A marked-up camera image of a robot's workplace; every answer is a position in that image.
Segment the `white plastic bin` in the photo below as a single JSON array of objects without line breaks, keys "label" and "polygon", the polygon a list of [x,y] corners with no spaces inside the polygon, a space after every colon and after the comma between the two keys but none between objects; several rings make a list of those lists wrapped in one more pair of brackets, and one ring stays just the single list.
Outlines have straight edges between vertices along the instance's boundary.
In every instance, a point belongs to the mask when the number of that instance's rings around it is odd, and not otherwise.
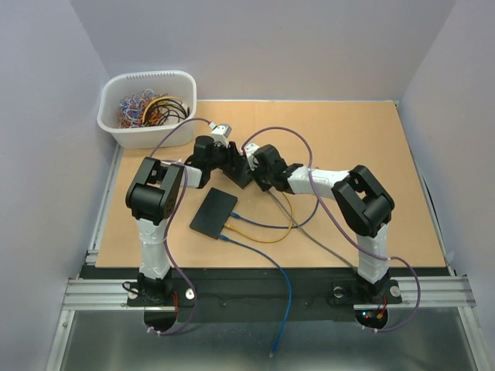
[{"label": "white plastic bin", "polygon": [[180,123],[196,113],[196,81],[183,71],[126,73],[109,80],[101,93],[99,127],[123,148],[153,148],[172,129],[166,146],[184,145],[195,124]]}]

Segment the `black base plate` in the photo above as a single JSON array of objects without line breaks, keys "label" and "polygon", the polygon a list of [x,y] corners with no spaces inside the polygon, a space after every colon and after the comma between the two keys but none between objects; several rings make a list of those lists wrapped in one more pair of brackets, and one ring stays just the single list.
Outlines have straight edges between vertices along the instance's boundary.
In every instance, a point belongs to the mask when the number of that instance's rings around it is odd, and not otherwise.
[{"label": "black base plate", "polygon": [[396,280],[370,297],[351,268],[187,269],[184,280],[171,270],[174,294],[162,306],[144,308],[144,322],[159,332],[206,323],[302,321],[354,322],[383,328],[388,305],[402,302]]}]

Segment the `aluminium frame rail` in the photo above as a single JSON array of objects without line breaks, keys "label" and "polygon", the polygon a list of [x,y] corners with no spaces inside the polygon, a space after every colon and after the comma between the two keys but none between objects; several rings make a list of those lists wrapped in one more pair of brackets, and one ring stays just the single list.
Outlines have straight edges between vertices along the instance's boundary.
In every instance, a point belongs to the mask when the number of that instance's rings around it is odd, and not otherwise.
[{"label": "aluminium frame rail", "polygon": [[123,288],[131,269],[69,281],[50,370],[492,370],[467,276],[395,268],[384,335],[350,291],[349,268],[184,269],[156,305]]}]

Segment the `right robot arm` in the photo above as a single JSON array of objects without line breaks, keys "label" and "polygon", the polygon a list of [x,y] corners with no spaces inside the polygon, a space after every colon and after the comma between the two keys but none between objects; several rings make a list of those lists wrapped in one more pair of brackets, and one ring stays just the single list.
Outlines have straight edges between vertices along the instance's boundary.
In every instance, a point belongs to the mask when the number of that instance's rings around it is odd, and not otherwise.
[{"label": "right robot arm", "polygon": [[249,172],[263,191],[313,195],[336,202],[347,226],[356,234],[359,250],[356,293],[374,301],[390,279],[387,233],[394,200],[371,171],[358,165],[348,171],[329,171],[295,163],[288,165],[273,145],[249,144],[242,150]]}]

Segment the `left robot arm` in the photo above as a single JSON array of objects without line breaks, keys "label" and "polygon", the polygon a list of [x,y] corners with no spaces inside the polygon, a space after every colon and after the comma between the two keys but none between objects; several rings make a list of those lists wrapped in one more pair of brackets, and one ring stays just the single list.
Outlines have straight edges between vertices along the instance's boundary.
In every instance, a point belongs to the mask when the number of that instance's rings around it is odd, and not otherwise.
[{"label": "left robot arm", "polygon": [[216,169],[241,188],[251,181],[248,164],[236,143],[217,134],[198,136],[185,162],[165,163],[149,156],[142,160],[125,197],[138,226],[142,255],[137,282],[123,285],[130,306],[162,306],[172,300],[165,242],[179,205],[179,191],[204,188]]}]

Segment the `black network switch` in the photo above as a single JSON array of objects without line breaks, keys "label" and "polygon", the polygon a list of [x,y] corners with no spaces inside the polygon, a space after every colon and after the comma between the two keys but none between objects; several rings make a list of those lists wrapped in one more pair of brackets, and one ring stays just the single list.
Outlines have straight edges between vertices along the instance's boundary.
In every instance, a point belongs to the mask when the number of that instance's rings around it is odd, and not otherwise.
[{"label": "black network switch", "polygon": [[236,196],[211,188],[193,217],[189,228],[218,240],[236,204]]},{"label": "black network switch", "polygon": [[223,174],[241,189],[244,189],[252,181],[249,170],[250,168],[246,162],[222,167]]}]

